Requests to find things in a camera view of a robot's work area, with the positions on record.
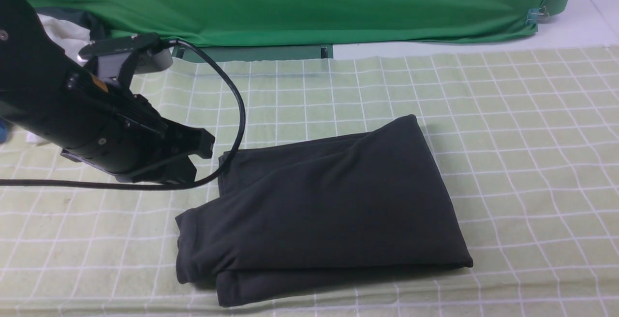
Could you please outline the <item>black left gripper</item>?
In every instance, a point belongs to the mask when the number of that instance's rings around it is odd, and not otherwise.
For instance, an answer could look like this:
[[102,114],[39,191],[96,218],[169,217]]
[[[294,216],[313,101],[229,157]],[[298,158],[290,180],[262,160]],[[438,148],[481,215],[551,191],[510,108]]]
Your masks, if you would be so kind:
[[[197,168],[187,156],[211,159],[215,144],[206,129],[165,119],[144,97],[88,71],[21,72],[19,125],[120,183],[193,182]],[[145,170],[166,152],[184,157]]]

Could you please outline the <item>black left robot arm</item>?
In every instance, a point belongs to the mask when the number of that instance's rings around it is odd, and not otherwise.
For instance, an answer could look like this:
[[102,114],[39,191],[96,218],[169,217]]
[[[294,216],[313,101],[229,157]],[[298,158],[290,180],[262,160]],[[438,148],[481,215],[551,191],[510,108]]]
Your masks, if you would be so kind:
[[26,0],[1,0],[1,117],[124,183],[184,184],[195,179],[191,156],[210,159],[205,129],[164,118],[133,94],[136,74],[167,70],[169,42],[156,33],[85,46],[80,65],[48,37]]

